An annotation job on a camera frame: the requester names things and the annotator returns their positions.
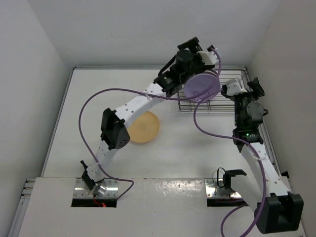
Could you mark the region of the orange plate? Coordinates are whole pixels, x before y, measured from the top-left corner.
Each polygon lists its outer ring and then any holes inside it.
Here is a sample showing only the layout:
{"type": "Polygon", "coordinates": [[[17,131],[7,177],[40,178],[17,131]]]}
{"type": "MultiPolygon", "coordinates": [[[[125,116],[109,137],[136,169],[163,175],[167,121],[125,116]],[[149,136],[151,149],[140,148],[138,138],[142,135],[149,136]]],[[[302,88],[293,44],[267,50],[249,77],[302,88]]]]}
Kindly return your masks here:
{"type": "Polygon", "coordinates": [[[139,144],[148,143],[156,138],[159,129],[159,119],[154,113],[147,111],[128,128],[130,141],[139,144]]]}

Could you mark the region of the purple plate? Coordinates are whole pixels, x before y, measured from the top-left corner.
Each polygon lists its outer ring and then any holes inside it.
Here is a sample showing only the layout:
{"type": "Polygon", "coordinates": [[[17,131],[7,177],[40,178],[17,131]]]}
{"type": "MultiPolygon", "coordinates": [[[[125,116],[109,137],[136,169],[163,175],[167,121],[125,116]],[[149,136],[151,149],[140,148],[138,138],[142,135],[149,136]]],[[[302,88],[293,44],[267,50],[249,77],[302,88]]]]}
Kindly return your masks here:
{"type": "Polygon", "coordinates": [[[213,70],[213,69],[210,69],[210,70],[206,70],[208,73],[213,73],[214,75],[218,75],[218,73],[215,71],[215,70],[213,70]]]}
{"type": "Polygon", "coordinates": [[[202,99],[204,103],[213,99],[221,90],[219,79],[211,74],[203,73],[192,76],[184,85],[183,91],[186,98],[194,102],[202,99]]]}

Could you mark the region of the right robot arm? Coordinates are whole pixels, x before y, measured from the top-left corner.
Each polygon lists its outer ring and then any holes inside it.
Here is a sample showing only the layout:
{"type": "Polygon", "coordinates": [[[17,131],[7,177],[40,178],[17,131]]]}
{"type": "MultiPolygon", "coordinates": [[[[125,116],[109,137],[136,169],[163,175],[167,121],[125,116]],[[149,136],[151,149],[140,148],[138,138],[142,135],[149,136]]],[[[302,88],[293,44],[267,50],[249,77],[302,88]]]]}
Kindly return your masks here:
{"type": "Polygon", "coordinates": [[[254,212],[254,224],[262,234],[296,231],[304,201],[281,180],[260,135],[259,126],[269,112],[258,102],[265,92],[257,78],[247,86],[244,88],[239,79],[231,79],[223,85],[221,94],[234,102],[236,127],[233,141],[247,161],[256,183],[253,184],[241,169],[227,170],[223,176],[224,188],[241,195],[254,212]]]}

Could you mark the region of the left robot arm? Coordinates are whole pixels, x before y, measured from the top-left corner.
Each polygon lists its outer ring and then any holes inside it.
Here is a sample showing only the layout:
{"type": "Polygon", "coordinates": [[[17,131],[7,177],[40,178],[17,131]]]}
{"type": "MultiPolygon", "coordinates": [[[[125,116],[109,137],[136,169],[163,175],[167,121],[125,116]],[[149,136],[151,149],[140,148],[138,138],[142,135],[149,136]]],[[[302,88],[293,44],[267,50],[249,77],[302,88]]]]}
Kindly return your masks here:
{"type": "Polygon", "coordinates": [[[105,178],[114,179],[106,172],[108,165],[117,151],[128,144],[130,136],[127,129],[146,111],[165,100],[176,100],[174,97],[190,77],[211,71],[220,62],[214,46],[203,50],[198,38],[178,45],[177,53],[159,71],[154,81],[136,97],[124,105],[102,113],[100,143],[97,152],[92,152],[94,162],[84,165],[81,176],[88,191],[100,196],[105,189],[102,186],[105,178]]]}

